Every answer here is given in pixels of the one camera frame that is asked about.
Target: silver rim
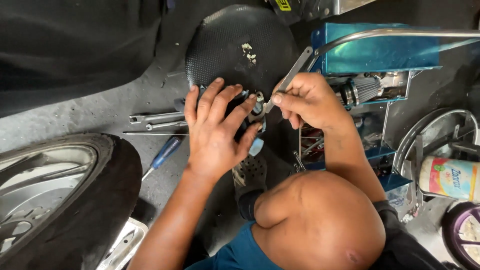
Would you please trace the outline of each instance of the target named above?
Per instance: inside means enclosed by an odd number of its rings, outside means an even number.
[[[95,149],[68,144],[0,160],[0,257],[88,177]]]

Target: black rubber mat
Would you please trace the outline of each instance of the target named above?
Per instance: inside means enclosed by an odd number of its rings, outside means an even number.
[[[242,49],[246,43],[251,49]],[[255,61],[248,59],[248,54],[256,55]],[[273,11],[232,5],[198,26],[185,57],[186,75],[190,86],[207,86],[220,76],[226,85],[242,84],[251,92],[262,91],[268,101],[298,56],[290,29]]]

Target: wheel rim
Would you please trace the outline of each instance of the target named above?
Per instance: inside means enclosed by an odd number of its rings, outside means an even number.
[[[72,144],[0,160],[0,257],[51,215],[96,161],[94,148]]]
[[[480,207],[468,208],[458,215],[453,230],[453,248],[480,268]]]

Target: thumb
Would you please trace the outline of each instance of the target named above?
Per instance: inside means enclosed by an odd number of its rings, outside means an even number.
[[[248,156],[248,151],[252,146],[253,140],[257,137],[257,132],[262,129],[262,123],[255,123],[250,125],[245,134],[241,137],[239,141],[239,146],[237,148],[237,156],[239,162],[244,160]]]
[[[302,113],[305,111],[306,105],[308,105],[304,98],[299,98],[285,93],[273,94],[272,102],[281,109],[290,110],[300,115],[302,115]]]

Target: purple wheel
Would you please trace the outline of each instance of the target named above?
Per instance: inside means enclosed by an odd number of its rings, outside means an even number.
[[[442,218],[445,246],[454,260],[468,270],[480,270],[480,206],[456,205]]]

